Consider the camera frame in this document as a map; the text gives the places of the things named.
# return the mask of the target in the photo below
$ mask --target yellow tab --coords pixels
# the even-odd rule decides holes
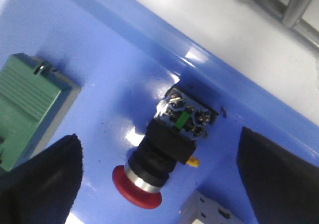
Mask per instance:
[[[194,168],[197,168],[200,164],[200,161],[198,158],[191,156],[186,163]]]

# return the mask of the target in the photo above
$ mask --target mounting hole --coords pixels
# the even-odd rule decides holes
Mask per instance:
[[[37,75],[41,70],[43,70],[43,68],[44,68],[44,65],[42,64],[42,65],[38,66],[33,73],[35,75]]]
[[[221,214],[223,217],[225,217],[227,220],[230,219],[230,214],[227,212],[224,212],[222,209],[218,209],[219,214]]]

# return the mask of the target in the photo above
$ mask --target gray electrical component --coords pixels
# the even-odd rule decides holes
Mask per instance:
[[[180,208],[178,224],[244,224],[228,209],[195,190]]]

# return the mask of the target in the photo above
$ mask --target metal rail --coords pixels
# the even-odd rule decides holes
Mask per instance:
[[[252,1],[263,8],[273,18],[319,49],[319,31],[302,19],[311,0],[290,0],[288,6],[279,0]]]

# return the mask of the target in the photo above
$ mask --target white surface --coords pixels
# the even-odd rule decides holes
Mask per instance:
[[[226,219],[219,210],[229,214]],[[178,224],[243,224],[229,210],[195,190],[180,208]]]
[[[319,124],[318,53],[255,4],[242,0],[137,1]],[[316,16],[312,24],[318,23],[313,13],[317,14],[316,9],[307,18]]]
[[[84,224],[84,222],[80,221],[73,213],[70,213],[65,224]]]

